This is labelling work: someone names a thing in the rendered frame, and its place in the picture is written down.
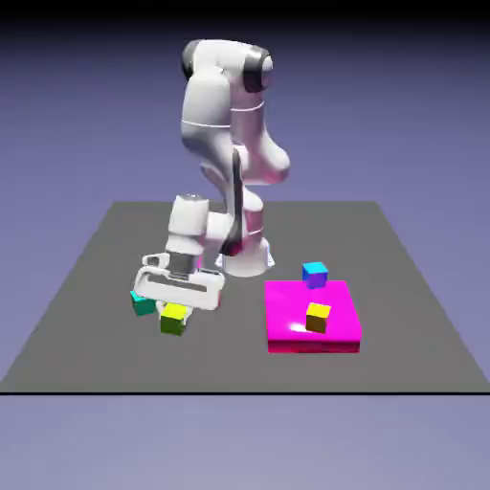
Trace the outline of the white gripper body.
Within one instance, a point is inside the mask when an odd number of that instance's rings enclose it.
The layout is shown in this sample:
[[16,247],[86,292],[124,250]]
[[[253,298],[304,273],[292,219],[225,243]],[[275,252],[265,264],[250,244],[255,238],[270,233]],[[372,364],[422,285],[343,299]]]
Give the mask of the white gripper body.
[[133,290],[138,296],[155,301],[212,311],[219,305],[224,284],[225,278],[218,271],[197,269],[184,278],[174,276],[167,269],[142,266]]

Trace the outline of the small teal cube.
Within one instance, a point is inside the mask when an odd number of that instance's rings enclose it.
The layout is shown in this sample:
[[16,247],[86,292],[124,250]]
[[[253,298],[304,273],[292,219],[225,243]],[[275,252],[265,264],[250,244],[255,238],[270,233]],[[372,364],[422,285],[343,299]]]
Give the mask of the small teal cube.
[[133,311],[137,316],[151,315],[157,311],[155,300],[139,296],[134,290],[130,291],[130,297]]

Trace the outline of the small lime green cube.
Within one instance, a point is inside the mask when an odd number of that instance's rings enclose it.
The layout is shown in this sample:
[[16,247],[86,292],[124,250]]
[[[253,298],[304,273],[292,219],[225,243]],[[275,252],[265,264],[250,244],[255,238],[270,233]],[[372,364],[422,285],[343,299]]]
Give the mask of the small lime green cube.
[[187,325],[189,308],[176,303],[165,303],[160,312],[160,330],[164,334],[181,336]]

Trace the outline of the large magenta box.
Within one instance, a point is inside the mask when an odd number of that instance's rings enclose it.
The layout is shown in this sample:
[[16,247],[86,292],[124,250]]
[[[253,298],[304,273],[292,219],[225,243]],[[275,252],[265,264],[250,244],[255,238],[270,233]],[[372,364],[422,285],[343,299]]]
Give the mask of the large magenta box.
[[269,352],[360,351],[362,325],[346,282],[310,288],[303,281],[269,280],[264,302]]

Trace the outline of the small blue cube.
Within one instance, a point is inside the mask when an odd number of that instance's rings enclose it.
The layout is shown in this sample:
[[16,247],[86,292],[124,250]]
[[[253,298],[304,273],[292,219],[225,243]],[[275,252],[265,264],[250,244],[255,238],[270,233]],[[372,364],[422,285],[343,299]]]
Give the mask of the small blue cube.
[[310,289],[325,287],[328,275],[328,269],[321,261],[305,262],[301,267],[302,281]]

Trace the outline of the small yellow cube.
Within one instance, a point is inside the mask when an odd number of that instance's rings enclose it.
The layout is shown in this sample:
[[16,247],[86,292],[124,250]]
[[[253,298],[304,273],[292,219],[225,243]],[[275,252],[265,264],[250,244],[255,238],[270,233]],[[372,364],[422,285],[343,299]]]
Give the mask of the small yellow cube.
[[310,332],[324,334],[330,311],[330,305],[310,302],[306,310],[305,329]]

